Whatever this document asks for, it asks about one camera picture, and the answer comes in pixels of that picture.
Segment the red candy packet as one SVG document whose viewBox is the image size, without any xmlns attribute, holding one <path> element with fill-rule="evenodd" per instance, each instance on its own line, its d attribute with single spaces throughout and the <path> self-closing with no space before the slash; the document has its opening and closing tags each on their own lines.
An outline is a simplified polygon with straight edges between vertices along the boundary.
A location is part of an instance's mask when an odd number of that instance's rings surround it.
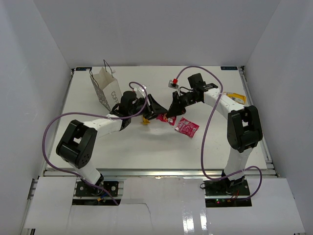
<svg viewBox="0 0 313 235">
<path fill-rule="evenodd" d="M 161 122 L 166 122 L 166 123 L 168 123 L 171 126 L 174 126 L 175 123 L 176 123 L 177 117 L 176 116 L 174 116 L 174 117 L 167 117 L 166 114 L 160 114 L 160 115 L 157 116 L 156 119 L 160 120 Z"/>
<path fill-rule="evenodd" d="M 175 130 L 179 133 L 187 135 L 190 138 L 193 138 L 199 126 L 186 118 L 182 117 L 181 120 L 178 122 Z"/>
</svg>

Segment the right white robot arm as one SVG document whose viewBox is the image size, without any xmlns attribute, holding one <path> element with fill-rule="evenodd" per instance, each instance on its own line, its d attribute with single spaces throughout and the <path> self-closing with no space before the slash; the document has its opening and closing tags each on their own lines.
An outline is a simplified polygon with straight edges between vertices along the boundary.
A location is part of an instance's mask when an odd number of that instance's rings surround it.
<svg viewBox="0 0 313 235">
<path fill-rule="evenodd" d="M 245 106 L 223 94 L 221 87 L 206 84 L 200 73 L 188 77 L 191 90 L 173 92 L 173 101 L 166 116 L 172 118 L 185 114 L 186 107 L 202 102 L 219 112 L 227 120 L 226 137 L 230 153 L 222 171 L 221 190 L 233 195 L 245 179 L 247 160 L 263 138 L 259 113 L 255 106 Z"/>
</svg>

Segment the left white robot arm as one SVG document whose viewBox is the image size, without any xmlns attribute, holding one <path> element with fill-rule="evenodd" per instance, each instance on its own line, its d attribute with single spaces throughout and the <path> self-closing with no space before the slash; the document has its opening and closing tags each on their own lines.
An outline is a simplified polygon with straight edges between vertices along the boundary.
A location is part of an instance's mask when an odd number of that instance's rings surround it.
<svg viewBox="0 0 313 235">
<path fill-rule="evenodd" d="M 56 154 L 86 180 L 86 188 L 92 195 L 99 195 L 103 191 L 103 176 L 90 161 L 96 139 L 125 129 L 131 123 L 130 116 L 139 115 L 151 120 L 168 112 L 151 94 L 147 98 L 139 98 L 135 92 L 126 91 L 120 103 L 105 118 L 86 122 L 72 120 L 66 128 Z"/>
</svg>

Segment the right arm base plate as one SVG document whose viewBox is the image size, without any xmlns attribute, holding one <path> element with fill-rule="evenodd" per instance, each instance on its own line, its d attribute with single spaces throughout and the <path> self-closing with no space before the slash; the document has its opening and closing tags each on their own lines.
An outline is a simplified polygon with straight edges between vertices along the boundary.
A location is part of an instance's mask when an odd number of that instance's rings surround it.
<svg viewBox="0 0 313 235">
<path fill-rule="evenodd" d="M 236 208 L 251 207 L 251 199 L 243 200 L 250 196 L 247 180 L 241 184 L 228 188 L 222 181 L 204 181 L 200 184 L 204 190 L 205 205 L 207 208 Z"/>
</svg>

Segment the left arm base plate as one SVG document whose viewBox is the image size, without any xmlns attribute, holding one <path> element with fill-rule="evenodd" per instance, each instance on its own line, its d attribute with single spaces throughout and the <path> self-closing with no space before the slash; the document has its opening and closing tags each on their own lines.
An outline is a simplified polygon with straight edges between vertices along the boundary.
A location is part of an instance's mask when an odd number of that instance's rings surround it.
<svg viewBox="0 0 313 235">
<path fill-rule="evenodd" d="M 104 181 L 100 187 L 104 188 L 113 197 L 118 195 L 118 181 Z M 99 189 L 92 187 L 82 181 L 77 182 L 76 191 L 74 194 L 76 197 L 92 197 L 92 196 L 108 196 L 108 194 Z"/>
</svg>

